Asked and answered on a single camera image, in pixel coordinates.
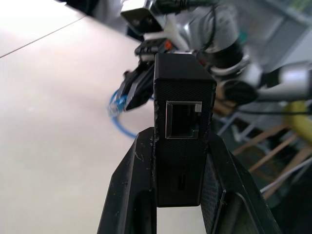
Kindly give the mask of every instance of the cable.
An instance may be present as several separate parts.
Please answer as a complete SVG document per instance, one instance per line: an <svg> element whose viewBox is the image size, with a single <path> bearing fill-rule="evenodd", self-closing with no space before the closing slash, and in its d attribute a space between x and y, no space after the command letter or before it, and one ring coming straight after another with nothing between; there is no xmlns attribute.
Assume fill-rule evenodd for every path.
<svg viewBox="0 0 312 234"><path fill-rule="evenodd" d="M303 176L303 174L311 167L311 163L307 164L306 166L304 166L304 168L302 168L300 170L300 172L298 172L296 174L296 176L294 176L294 178L292 179L292 184L295 184L299 181L299 179Z"/></svg>
<svg viewBox="0 0 312 234"><path fill-rule="evenodd" d="M118 90L116 90L113 95L111 96L110 98L110 101L109 101L109 104L111 105L117 95L117 92ZM128 131L127 129L125 129L120 123L119 123L119 119L118 119L118 116L116 117L111 117L111 120L113 122L113 124L122 132L124 133L125 135L127 135L128 137L131 137L131 138L136 138L136 134Z"/></svg>
<svg viewBox="0 0 312 234"><path fill-rule="evenodd" d="M281 175L279 178L277 178L274 182L272 182L271 184L265 186L264 188L262 188L260 190L261 193L266 192L267 190L269 190L270 188L274 187L276 184L278 184L279 182L281 182L283 179L287 178L288 176L290 176L291 173L299 170L300 168L304 167L305 165L309 164L312 162L312 157L305 160L304 162L300 163L298 166L292 168L291 170L287 171L286 173L284 173L283 175Z"/></svg>
<svg viewBox="0 0 312 234"><path fill-rule="evenodd" d="M227 108L234 109L236 112L240 112L248 115L272 115L272 116L296 116L296 115L312 115L312 112L272 112L272 111L245 111L239 110L238 106L230 106L226 104L226 100L215 98L217 101L221 102Z"/></svg>
<svg viewBox="0 0 312 234"><path fill-rule="evenodd" d="M94 16L93 15L93 11L95 9L95 7L97 6L99 0L87 0L87 6L86 6L86 10L85 13L88 16Z"/></svg>
<svg viewBox="0 0 312 234"><path fill-rule="evenodd" d="M216 31L216 12L215 12L215 8L216 8L216 4L212 5L212 15L213 15L213 28L211 31L211 35L210 38L208 40L208 42L204 45L203 47L203 51L207 50L213 43L214 39L215 39L215 31Z"/></svg>
<svg viewBox="0 0 312 234"><path fill-rule="evenodd" d="M155 6L162 14L180 13L193 7L208 7L219 0L157 0Z"/></svg>

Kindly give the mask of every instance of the metal rack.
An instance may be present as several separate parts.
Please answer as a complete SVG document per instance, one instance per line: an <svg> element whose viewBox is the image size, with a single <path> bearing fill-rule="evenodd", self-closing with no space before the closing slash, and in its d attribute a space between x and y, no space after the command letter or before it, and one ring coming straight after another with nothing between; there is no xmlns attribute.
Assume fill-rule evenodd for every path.
<svg viewBox="0 0 312 234"><path fill-rule="evenodd" d="M305 24L307 26L312 24L312 17L305 12L300 12L290 5L286 5L281 0L264 0L266 3L270 4L272 7L280 11L282 14L296 20L299 23ZM312 1L308 3L308 7L311 7Z"/></svg>

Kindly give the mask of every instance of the robotic arm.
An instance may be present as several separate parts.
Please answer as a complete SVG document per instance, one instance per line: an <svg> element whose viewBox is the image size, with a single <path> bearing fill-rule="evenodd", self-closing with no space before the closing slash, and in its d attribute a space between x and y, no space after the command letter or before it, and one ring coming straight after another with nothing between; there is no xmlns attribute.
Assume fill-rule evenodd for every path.
<svg viewBox="0 0 312 234"><path fill-rule="evenodd" d="M288 64L270 73L252 61L239 42L236 11L214 0L126 0L122 16L145 41L136 49L139 67L127 72L117 98L126 97L124 111L147 102L153 94L153 65L157 53L176 53L189 50L189 41L179 33L171 13L197 6L210 7L207 15L210 38L199 51L205 56L203 65L219 81L226 100L238 105L253 101L295 101L312 96L311 64Z"/></svg>

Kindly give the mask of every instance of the black connector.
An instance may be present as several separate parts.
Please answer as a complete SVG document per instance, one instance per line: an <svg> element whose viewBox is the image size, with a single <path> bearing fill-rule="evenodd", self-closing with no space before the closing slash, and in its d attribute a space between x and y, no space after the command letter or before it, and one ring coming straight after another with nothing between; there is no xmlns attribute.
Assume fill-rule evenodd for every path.
<svg viewBox="0 0 312 234"><path fill-rule="evenodd" d="M156 55L154 148L159 207L199 205L215 88L216 81L195 56Z"/></svg>

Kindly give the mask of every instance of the white table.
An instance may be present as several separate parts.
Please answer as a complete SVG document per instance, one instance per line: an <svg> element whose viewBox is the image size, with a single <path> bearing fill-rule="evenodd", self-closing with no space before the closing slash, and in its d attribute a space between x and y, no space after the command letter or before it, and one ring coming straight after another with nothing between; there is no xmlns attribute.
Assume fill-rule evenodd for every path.
<svg viewBox="0 0 312 234"><path fill-rule="evenodd" d="M27 40L0 28L1 234L96 234L110 177L133 142L106 106L136 67L138 42L71 20ZM133 132L153 119L151 102L121 116ZM205 233L200 209L159 209L158 233Z"/></svg>
<svg viewBox="0 0 312 234"><path fill-rule="evenodd" d="M0 58L83 17L53 0L0 0Z"/></svg>

